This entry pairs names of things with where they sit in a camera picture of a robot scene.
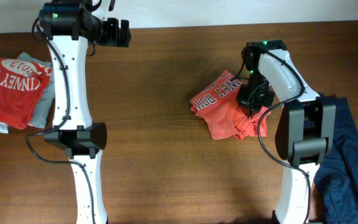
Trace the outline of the orange-red t-shirt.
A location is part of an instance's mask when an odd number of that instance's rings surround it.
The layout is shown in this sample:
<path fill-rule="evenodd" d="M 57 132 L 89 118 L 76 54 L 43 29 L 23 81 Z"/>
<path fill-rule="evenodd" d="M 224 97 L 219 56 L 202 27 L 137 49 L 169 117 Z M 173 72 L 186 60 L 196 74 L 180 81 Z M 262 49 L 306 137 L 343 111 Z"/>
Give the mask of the orange-red t-shirt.
<path fill-rule="evenodd" d="M 225 70 L 203 91 L 194 96 L 190 103 L 196 116 L 203 118 L 214 140 L 231 136 L 238 140 L 257 136 L 257 125 L 262 114 L 268 110 L 249 114 L 249 110 L 238 105 L 236 96 L 243 82 L 233 80 L 233 74 Z"/>

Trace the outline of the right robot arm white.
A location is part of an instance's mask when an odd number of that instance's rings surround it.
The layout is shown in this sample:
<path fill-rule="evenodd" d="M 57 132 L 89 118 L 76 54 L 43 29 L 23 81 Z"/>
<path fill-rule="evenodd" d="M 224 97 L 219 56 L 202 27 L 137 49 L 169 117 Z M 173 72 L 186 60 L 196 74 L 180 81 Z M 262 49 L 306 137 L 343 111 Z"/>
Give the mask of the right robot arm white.
<path fill-rule="evenodd" d="M 308 223 L 312 182 L 333 146 L 336 105 L 305 82 L 282 40 L 248 42 L 241 57 L 250 75 L 237 94 L 238 105 L 249 113 L 282 108 L 275 134 L 278 157 L 267 154 L 283 167 L 272 223 Z"/>

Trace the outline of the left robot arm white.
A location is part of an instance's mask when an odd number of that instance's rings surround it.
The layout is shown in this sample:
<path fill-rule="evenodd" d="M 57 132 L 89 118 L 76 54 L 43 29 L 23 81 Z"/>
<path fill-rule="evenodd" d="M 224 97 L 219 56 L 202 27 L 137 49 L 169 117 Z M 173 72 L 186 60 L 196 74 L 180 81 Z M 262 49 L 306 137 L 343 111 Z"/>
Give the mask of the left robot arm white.
<path fill-rule="evenodd" d="M 53 66 L 55 110 L 45 142 L 65 152 L 76 192 L 77 223 L 107 223 L 101 185 L 101 160 L 107 127 L 90 115 L 86 93 L 88 47 L 128 47 L 129 21 L 109 17 L 114 0 L 51 1 L 32 30 L 46 41 Z"/>

